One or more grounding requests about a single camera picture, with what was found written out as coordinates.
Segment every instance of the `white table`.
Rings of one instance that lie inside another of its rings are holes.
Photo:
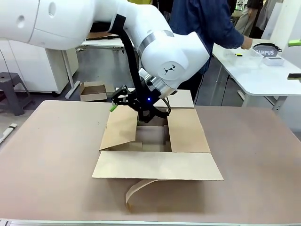
[[[82,48],[96,48],[96,49],[110,49],[110,50],[122,50],[124,51],[124,45],[121,39],[102,39],[102,40],[91,40],[84,41],[81,46]],[[142,67],[141,60],[139,58],[136,49],[134,48],[136,60],[139,62],[139,69]]]
[[[262,42],[268,40],[254,40],[253,44]],[[265,97],[273,105],[273,111],[278,112],[288,96],[301,96],[301,83],[298,80],[287,80],[289,73],[301,73],[301,69],[290,62],[285,61],[282,67],[270,67],[263,63],[259,68],[237,67],[224,56],[224,50],[223,47],[214,45],[213,55],[221,63],[221,68],[211,105],[215,103],[223,68],[246,93],[243,107],[248,106],[251,98]]]
[[[81,46],[88,48],[118,48],[124,49],[124,45],[121,39],[103,39],[103,40],[91,40],[84,41]]]

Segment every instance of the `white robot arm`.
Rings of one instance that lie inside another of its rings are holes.
[[[199,36],[174,34],[151,5],[127,0],[1,0],[0,36],[44,48],[79,46],[93,22],[110,23],[126,32],[144,69],[148,88],[165,98],[193,76],[209,59]]]

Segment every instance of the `person's hand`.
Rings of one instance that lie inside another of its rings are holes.
[[[242,49],[250,49],[252,47],[253,39],[244,36],[244,43],[241,45]]]

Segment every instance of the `plastic container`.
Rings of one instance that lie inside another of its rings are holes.
[[[277,57],[265,57],[263,59],[263,63],[267,66],[278,66],[281,67],[284,64],[284,59],[277,56]]]
[[[237,67],[259,67],[262,63],[263,56],[254,49],[225,49],[224,57],[234,66]]]

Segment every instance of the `gray stool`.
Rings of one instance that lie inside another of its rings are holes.
[[[21,83],[24,87],[28,97],[26,97],[24,100],[19,101],[15,91],[14,87]],[[30,96],[30,93],[28,92],[28,89],[26,88],[25,84],[23,83],[22,79],[17,73],[7,73],[7,72],[1,72],[0,73],[0,89],[4,92],[4,95],[8,101],[7,105],[1,104],[0,109],[1,110],[11,110],[15,116],[19,116],[24,114],[23,108],[28,105],[32,98]]]

